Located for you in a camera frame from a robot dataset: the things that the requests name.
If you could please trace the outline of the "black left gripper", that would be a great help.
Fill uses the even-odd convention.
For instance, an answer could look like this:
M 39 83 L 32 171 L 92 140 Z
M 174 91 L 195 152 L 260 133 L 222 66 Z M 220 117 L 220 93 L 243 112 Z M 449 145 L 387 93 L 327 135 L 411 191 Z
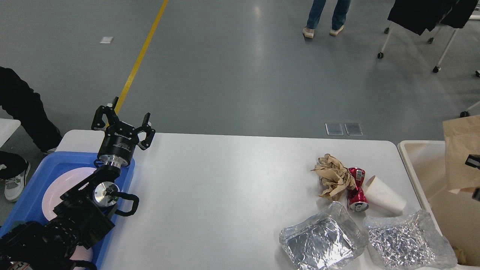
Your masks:
M 119 164 L 118 167 L 127 167 L 131 164 L 135 147 L 139 146 L 142 150 L 148 149 L 156 130 L 151 127 L 149 122 L 151 115 L 149 112 L 144 115 L 140 127 L 125 127 L 115 113 L 118 101 L 119 97 L 115 97 L 111 104 L 98 107 L 94 113 L 91 130 L 105 132 L 97 158 L 105 164 L 107 161 L 113 161 Z M 139 139 L 141 133 L 145 133 L 143 140 Z

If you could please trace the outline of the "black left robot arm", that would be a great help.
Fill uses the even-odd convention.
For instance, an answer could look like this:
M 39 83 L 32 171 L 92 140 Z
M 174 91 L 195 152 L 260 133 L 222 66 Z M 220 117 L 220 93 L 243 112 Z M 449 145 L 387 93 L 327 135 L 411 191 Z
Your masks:
M 94 263 L 72 260 L 77 246 L 91 248 L 114 228 L 113 215 L 131 216 L 139 206 L 139 197 L 122 192 L 115 184 L 121 169 L 130 166 L 136 146 L 150 147 L 156 131 L 146 113 L 140 127 L 120 121 L 115 108 L 100 106 L 91 124 L 105 136 L 94 161 L 96 170 L 60 196 L 53 209 L 55 218 L 42 225 L 21 222 L 1 237 L 1 269 L 14 263 L 26 263 L 33 270 L 96 270 Z

